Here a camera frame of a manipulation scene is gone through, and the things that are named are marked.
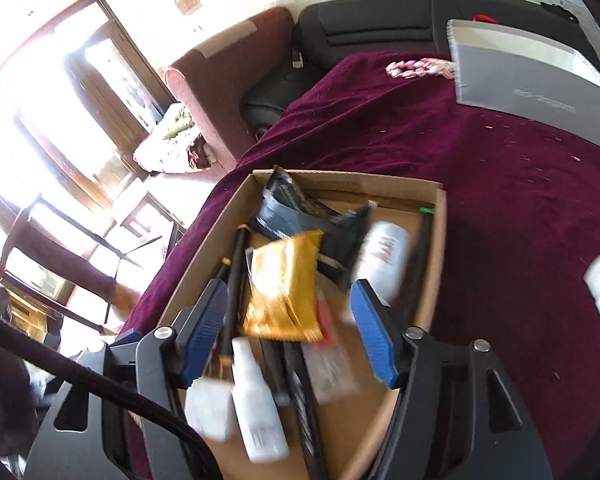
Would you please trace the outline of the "white power adapter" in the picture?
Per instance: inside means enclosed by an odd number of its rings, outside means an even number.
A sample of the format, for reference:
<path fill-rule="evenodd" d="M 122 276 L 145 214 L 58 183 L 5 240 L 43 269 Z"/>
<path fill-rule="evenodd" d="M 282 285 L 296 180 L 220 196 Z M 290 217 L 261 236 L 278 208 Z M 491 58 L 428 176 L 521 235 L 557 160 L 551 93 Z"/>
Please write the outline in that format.
<path fill-rule="evenodd" d="M 185 417 L 205 439 L 226 442 L 238 434 L 233 385 L 218 378 L 201 377 L 186 390 Z"/>

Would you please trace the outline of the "clear case orange item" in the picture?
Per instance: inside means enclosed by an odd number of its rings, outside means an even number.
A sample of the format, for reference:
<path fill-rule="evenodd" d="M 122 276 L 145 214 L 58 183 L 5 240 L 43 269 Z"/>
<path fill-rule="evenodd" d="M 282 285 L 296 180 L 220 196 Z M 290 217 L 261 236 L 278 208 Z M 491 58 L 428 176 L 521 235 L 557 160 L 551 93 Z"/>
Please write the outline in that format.
<path fill-rule="evenodd" d="M 321 289 L 317 289 L 316 315 L 323 339 L 304 342 L 302 352 L 315 400 L 325 405 L 357 394 L 358 382 L 340 338 L 336 318 Z"/>

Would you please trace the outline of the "white spray bottle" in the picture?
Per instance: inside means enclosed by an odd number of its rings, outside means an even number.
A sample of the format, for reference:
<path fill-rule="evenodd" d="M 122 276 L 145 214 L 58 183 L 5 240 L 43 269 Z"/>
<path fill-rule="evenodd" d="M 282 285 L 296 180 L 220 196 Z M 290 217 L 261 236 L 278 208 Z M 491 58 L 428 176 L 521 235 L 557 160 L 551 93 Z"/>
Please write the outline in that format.
<path fill-rule="evenodd" d="M 242 443 L 251 463 L 286 460 L 290 451 L 272 391 L 246 337 L 232 340 L 233 403 Z"/>

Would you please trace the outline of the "black marker grey cap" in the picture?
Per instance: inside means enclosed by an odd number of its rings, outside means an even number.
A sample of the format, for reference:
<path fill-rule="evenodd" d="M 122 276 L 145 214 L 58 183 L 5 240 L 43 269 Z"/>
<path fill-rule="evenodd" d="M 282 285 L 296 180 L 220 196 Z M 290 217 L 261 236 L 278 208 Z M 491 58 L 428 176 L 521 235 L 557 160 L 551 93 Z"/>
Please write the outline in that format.
<path fill-rule="evenodd" d="M 310 479 L 328 479 L 317 403 L 301 344 L 261 339 L 265 377 L 278 406 L 292 405 L 306 472 Z"/>

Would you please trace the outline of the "black marker yellow cap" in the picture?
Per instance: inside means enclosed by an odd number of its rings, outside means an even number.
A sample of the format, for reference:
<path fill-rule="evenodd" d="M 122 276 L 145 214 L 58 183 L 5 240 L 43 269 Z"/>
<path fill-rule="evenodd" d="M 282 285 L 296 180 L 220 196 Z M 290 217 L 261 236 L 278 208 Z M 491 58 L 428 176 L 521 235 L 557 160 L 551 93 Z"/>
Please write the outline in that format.
<path fill-rule="evenodd" d="M 241 224 L 236 230 L 233 255 L 230 259 L 230 274 L 227 282 L 227 307 L 225 312 L 222 338 L 219 343 L 220 376 L 230 368 L 233 363 L 232 340 L 237 333 L 238 312 L 242 307 L 242 291 L 244 290 L 244 277 L 246 257 L 245 251 L 250 241 L 250 229 L 246 224 Z"/>

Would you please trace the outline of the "white bottle small label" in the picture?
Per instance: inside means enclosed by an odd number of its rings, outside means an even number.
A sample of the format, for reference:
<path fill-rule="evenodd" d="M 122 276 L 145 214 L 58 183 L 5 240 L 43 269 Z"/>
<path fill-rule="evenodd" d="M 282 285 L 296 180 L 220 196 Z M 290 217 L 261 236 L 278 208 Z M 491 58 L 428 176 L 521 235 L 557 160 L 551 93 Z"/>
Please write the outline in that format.
<path fill-rule="evenodd" d="M 410 246 L 410 234 L 402 226 L 375 222 L 364 237 L 351 282 L 368 281 L 379 300 L 388 306 L 402 286 Z"/>

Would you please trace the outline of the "black marker green cap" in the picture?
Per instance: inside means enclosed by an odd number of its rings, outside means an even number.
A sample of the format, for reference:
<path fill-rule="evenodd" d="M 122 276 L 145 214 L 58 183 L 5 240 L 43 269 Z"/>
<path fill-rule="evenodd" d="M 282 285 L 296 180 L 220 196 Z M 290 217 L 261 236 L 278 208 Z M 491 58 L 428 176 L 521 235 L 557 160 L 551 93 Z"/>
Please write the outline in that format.
<path fill-rule="evenodd" d="M 404 327 L 413 324 L 429 261 L 432 230 L 434 229 L 434 208 L 419 209 L 422 222 L 412 254 L 407 261 L 404 282 L 400 290 L 398 307 L 400 321 Z"/>

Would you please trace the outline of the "yellow padded envelope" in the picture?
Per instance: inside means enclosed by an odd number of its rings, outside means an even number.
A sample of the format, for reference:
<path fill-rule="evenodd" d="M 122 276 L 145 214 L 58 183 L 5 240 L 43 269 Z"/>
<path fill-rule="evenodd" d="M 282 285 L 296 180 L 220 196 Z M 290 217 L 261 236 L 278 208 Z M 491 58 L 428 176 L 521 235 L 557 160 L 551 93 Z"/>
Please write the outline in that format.
<path fill-rule="evenodd" d="M 252 252 L 242 331 L 260 339 L 317 342 L 317 257 L 323 233 L 306 231 Z"/>

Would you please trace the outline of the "cardboard tray box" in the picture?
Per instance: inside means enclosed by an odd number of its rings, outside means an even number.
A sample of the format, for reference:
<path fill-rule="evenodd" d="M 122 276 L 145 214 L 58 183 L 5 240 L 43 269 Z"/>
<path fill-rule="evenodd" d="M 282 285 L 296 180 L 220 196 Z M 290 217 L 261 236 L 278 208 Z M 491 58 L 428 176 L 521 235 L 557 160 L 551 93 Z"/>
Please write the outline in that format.
<path fill-rule="evenodd" d="M 165 321 L 174 320 L 186 301 L 196 299 L 202 292 L 216 263 L 232 249 L 238 226 L 246 223 L 262 202 L 270 175 L 268 170 L 256 170 L 242 181 L 190 260 L 163 312 Z M 442 185 L 427 180 L 337 171 L 295 171 L 292 177 L 306 192 L 341 210 L 376 202 L 373 218 L 392 221 L 412 235 L 420 231 L 417 207 L 434 207 L 437 213 L 432 255 L 426 266 L 424 296 L 415 311 L 417 326 L 429 328 L 436 308 L 445 245 L 446 195 Z M 326 295 L 332 316 L 346 310 L 348 294 L 317 270 L 317 245 L 325 234 L 325 229 L 313 228 L 289 242 L 269 242 L 263 235 L 253 234 L 256 275 L 248 282 L 244 301 L 248 318 L 238 324 L 238 330 L 248 338 L 256 360 L 261 357 L 258 342 L 268 335 L 308 344 L 326 340 L 326 327 L 318 322 L 317 316 L 321 292 Z M 389 439 L 399 393 L 381 385 L 374 377 L 358 329 L 341 321 L 335 323 L 335 328 L 341 347 L 351 360 L 358 390 L 320 406 L 317 417 L 330 478 L 359 479 L 379 463 Z M 253 463 L 239 434 L 224 442 L 206 441 L 224 478 L 308 478 L 294 411 L 282 408 L 279 417 L 289 448 L 283 460 Z"/>

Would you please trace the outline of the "maroon headboard cushion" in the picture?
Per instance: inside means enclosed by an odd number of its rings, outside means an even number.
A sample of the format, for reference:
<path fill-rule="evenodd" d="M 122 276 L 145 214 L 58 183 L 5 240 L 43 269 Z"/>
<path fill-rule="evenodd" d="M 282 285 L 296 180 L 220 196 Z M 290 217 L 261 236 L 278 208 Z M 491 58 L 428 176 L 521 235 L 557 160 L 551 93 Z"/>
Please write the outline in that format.
<path fill-rule="evenodd" d="M 163 74 L 186 105 L 221 170 L 233 170 L 256 138 L 240 114 L 245 93 L 290 58 L 294 20 L 282 6 L 247 18 L 193 47 Z"/>

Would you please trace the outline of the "grey shoe box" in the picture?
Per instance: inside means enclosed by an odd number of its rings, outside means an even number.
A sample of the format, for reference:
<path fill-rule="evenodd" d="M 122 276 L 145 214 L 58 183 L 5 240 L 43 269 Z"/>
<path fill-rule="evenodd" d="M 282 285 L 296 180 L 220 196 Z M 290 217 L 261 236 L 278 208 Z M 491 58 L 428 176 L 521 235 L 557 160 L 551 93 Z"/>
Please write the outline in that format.
<path fill-rule="evenodd" d="M 542 122 L 600 146 L 600 72 L 578 50 L 504 25 L 448 21 L 456 102 Z"/>

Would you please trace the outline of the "black leather headboard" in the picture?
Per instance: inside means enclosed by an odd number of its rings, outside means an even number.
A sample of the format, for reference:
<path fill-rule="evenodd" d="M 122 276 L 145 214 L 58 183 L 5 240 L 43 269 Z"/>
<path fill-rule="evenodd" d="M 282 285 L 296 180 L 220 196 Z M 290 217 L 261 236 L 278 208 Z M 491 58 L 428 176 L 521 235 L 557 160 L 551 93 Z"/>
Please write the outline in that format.
<path fill-rule="evenodd" d="M 303 9 L 290 37 L 291 58 L 242 98 L 250 128 L 271 128 L 286 108 L 336 64 L 360 52 L 447 54 L 446 23 L 485 16 L 573 47 L 595 67 L 600 60 L 576 16 L 557 4 L 524 0 L 332 0 Z"/>

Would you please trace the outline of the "red bag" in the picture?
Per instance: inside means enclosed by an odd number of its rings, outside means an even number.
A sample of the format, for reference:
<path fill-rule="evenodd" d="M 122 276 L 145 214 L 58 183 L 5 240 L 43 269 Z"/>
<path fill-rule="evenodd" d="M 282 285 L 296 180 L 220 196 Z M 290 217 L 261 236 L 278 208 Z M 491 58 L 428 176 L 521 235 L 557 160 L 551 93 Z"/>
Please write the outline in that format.
<path fill-rule="evenodd" d="M 479 22 L 479 23 L 489 23 L 489 24 L 494 24 L 494 25 L 498 24 L 498 20 L 496 20 L 495 18 L 492 18 L 492 16 L 486 15 L 486 14 L 475 14 L 472 17 L 472 20 L 474 22 Z"/>

